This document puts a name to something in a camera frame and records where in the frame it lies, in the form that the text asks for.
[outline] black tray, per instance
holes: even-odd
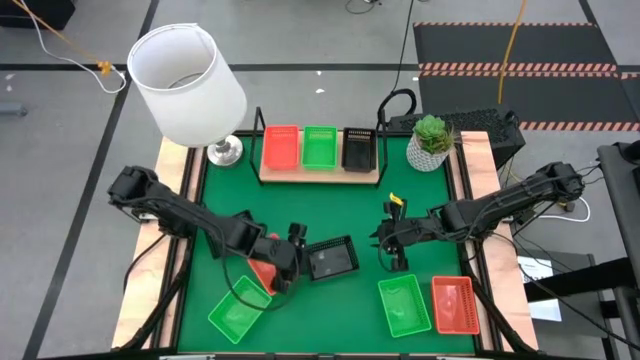
[[[342,167],[346,171],[371,172],[376,168],[377,135],[373,129],[344,128]]]
[[[351,236],[319,242],[306,249],[311,281],[327,279],[360,268]]]

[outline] green tabletop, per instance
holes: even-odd
[[[289,353],[473,353],[470,336],[427,332],[393,338],[385,318],[378,281],[415,274],[431,319],[431,278],[459,275],[454,244],[431,242],[407,249],[410,271],[388,273],[377,258],[377,242],[369,235],[385,218],[382,203],[394,192],[409,200],[408,216],[449,201],[444,169],[421,173],[406,160],[409,138],[388,139],[389,168],[378,189],[372,185],[277,184],[260,186],[249,165],[250,138],[241,138],[246,154],[234,168],[208,166],[203,201],[213,212],[232,215],[249,209],[254,220],[268,226],[269,233],[287,237],[289,223],[308,226],[312,244],[340,235],[351,235],[360,269],[311,283],[303,276],[294,284],[293,298],[282,309],[265,312],[246,336],[232,344],[207,319],[228,292],[219,260],[211,258],[204,235],[198,234],[193,266],[179,336],[182,352],[289,352]],[[256,161],[262,142],[258,140]],[[247,261],[228,261],[232,283],[242,275],[257,282]],[[272,306],[282,302],[276,295]]]

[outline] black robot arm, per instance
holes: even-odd
[[[230,253],[273,264],[277,270],[272,284],[274,290],[286,292],[289,283],[300,273],[304,225],[292,224],[297,234],[290,234],[288,240],[267,238],[265,225],[256,224],[246,216],[218,216],[175,194],[158,181],[152,170],[139,166],[125,167],[108,194],[111,205],[121,210],[130,209],[135,217],[142,213],[155,215],[160,231],[165,234],[187,237],[189,229],[199,227],[207,234],[212,254],[217,252],[216,245],[221,245]]]
[[[577,200],[584,190],[582,176],[569,164],[554,162],[523,181],[475,200],[458,200],[427,210],[426,217],[407,218],[405,200],[385,203],[391,218],[377,232],[378,247],[394,255],[392,271],[406,271],[404,247],[418,242],[464,242],[485,238],[500,221],[542,201]]]

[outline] yellow clip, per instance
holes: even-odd
[[[98,61],[98,68],[102,76],[107,76],[111,72],[111,63],[108,61]]]
[[[389,199],[400,206],[404,206],[404,201],[402,201],[402,199],[400,199],[399,197],[393,195],[393,193],[389,193]]]

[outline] orange object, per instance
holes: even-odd
[[[300,129],[296,125],[267,126],[264,132],[264,165],[292,170],[300,162]]]
[[[431,295],[438,333],[458,335],[480,333],[471,278],[434,276],[431,281]]]
[[[280,239],[277,234],[269,235],[272,239]],[[273,296],[276,294],[276,291],[271,288],[271,282],[273,278],[276,277],[276,267],[275,265],[267,264],[262,261],[249,259],[247,260],[249,263],[249,267],[258,277],[260,284],[267,291],[267,294]]]

